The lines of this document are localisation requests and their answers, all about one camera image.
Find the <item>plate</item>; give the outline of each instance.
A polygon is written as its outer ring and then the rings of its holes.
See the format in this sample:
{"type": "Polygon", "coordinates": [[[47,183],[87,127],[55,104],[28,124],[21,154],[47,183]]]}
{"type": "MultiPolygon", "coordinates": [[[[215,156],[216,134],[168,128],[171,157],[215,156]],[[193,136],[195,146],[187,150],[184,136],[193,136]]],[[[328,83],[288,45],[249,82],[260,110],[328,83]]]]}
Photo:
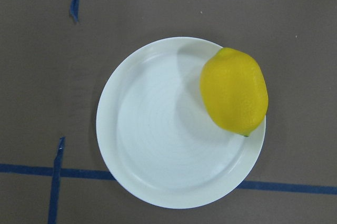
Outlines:
{"type": "Polygon", "coordinates": [[[165,208],[214,202],[243,181],[265,123],[243,137],[219,128],[199,93],[203,65],[222,48],[193,37],[150,43],[112,73],[96,117],[106,166],[134,196],[165,208]]]}

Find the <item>yellow fruit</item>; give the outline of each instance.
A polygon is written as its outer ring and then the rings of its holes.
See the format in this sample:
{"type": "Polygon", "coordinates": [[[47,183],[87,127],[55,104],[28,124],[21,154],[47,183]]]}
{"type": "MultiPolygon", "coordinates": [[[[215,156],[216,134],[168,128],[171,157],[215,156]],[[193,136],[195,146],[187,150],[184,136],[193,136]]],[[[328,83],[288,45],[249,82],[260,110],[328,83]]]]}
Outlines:
{"type": "Polygon", "coordinates": [[[200,92],[213,121],[243,136],[249,136],[267,112],[261,69],[251,56],[238,50],[222,48],[204,65],[200,92]]]}

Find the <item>gray table surface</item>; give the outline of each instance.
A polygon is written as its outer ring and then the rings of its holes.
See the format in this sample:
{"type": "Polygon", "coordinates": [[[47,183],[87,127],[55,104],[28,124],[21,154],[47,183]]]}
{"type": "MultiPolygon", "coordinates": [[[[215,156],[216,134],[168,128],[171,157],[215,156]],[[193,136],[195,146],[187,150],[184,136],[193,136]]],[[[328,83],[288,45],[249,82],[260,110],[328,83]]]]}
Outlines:
{"type": "MultiPolygon", "coordinates": [[[[252,55],[269,91],[267,130],[247,180],[337,187],[337,0],[0,0],[0,164],[103,170],[95,115],[130,53],[173,36],[252,55]]],[[[0,173],[0,223],[46,223],[50,176],[0,173]]],[[[185,210],[116,181],[62,178],[57,223],[336,223],[337,196],[235,189],[185,210]]]]}

